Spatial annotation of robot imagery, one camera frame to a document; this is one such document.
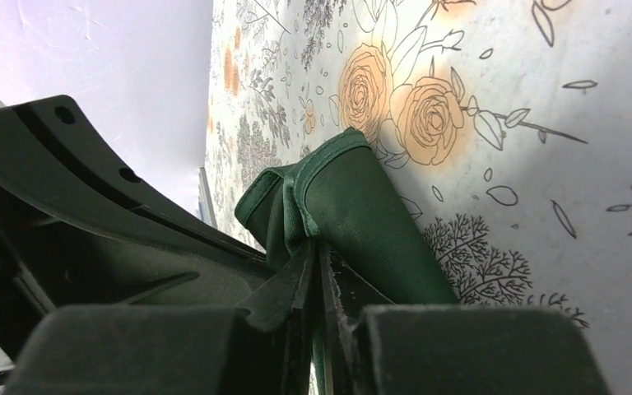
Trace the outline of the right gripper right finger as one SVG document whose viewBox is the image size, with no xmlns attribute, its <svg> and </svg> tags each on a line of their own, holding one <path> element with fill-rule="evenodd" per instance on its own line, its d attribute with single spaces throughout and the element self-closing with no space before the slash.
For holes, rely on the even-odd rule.
<svg viewBox="0 0 632 395">
<path fill-rule="evenodd" d="M 394 304 L 318 252 L 323 394 L 607 394 L 581 331 L 528 307 Z"/>
</svg>

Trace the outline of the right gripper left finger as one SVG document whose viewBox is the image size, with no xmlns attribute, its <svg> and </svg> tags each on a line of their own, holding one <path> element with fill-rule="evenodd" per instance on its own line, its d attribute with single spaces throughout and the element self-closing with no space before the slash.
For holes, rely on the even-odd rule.
<svg viewBox="0 0 632 395">
<path fill-rule="evenodd" d="M 75 305 L 34 330 L 6 394 L 306 394 L 316 244 L 235 307 Z"/>
</svg>

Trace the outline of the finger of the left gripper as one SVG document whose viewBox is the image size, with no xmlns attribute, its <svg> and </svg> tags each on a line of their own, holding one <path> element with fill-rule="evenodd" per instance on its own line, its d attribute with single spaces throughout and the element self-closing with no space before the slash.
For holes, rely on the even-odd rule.
<svg viewBox="0 0 632 395">
<path fill-rule="evenodd" d="M 71 97 L 0 108 L 0 328 L 75 305 L 235 307 L 270 275 L 136 176 Z"/>
</svg>

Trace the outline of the dark green cloth napkin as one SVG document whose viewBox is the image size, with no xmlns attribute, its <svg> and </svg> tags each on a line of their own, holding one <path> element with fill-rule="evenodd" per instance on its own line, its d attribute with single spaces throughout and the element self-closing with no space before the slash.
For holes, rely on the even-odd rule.
<svg viewBox="0 0 632 395">
<path fill-rule="evenodd" d="M 364 134 L 354 128 L 292 165 L 263 170 L 235 207 L 280 270 L 303 243 L 332 248 L 397 304 L 457 304 L 429 244 Z"/>
</svg>

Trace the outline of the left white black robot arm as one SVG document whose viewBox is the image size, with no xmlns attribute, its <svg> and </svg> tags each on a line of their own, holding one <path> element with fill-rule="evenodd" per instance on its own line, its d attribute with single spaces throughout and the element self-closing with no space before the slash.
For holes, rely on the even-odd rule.
<svg viewBox="0 0 632 395">
<path fill-rule="evenodd" d="M 137 176 L 69 96 L 0 101 L 8 394 L 274 394 L 244 245 Z"/>
</svg>

